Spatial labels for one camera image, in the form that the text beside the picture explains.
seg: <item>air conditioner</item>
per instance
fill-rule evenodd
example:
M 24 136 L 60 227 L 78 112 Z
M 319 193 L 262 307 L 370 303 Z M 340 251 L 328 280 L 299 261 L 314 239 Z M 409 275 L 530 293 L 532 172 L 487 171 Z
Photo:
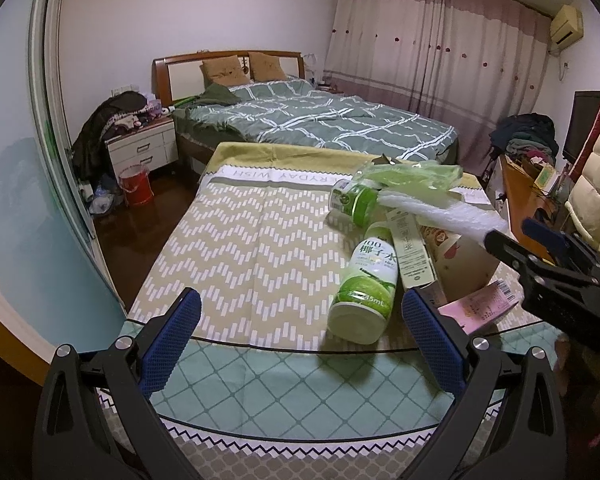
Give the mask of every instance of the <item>air conditioner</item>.
M 553 51 L 559 52 L 584 36 L 582 13 L 573 6 L 564 5 L 551 22 Z

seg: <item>power outlet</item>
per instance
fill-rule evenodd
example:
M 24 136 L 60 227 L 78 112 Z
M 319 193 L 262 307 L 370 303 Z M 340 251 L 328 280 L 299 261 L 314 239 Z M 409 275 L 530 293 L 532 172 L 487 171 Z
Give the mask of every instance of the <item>power outlet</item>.
M 133 92 L 139 92 L 140 87 L 138 85 L 127 85 L 127 86 L 121 86 L 120 88 L 114 88 L 111 91 L 111 97 L 120 95 L 120 94 L 122 94 L 122 92 L 129 92 L 130 90 Z

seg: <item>television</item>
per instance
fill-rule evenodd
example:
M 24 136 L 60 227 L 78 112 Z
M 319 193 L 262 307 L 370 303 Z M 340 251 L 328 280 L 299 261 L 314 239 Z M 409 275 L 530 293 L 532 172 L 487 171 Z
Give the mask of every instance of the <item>television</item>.
M 600 110 L 600 90 L 574 92 L 571 122 L 562 156 L 575 164 Z

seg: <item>green plastic bag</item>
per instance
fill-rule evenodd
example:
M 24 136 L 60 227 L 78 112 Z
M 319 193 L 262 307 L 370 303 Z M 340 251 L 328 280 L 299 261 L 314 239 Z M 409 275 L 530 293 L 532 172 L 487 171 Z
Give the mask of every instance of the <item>green plastic bag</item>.
M 366 163 L 358 170 L 356 180 L 368 179 L 389 187 L 421 186 L 438 191 L 457 187 L 462 179 L 462 167 L 443 166 L 435 160 L 402 164 Z

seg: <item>pillow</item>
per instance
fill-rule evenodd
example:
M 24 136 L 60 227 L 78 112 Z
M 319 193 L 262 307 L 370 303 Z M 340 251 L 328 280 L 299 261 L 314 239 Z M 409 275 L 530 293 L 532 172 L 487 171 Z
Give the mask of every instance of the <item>pillow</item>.
M 242 71 L 238 56 L 205 59 L 202 62 L 202 69 L 209 81 L 222 86 L 246 85 L 250 82 Z
M 267 81 L 286 81 L 285 71 L 280 66 L 280 58 L 267 56 L 261 52 L 249 53 L 249 64 L 253 78 L 259 83 Z

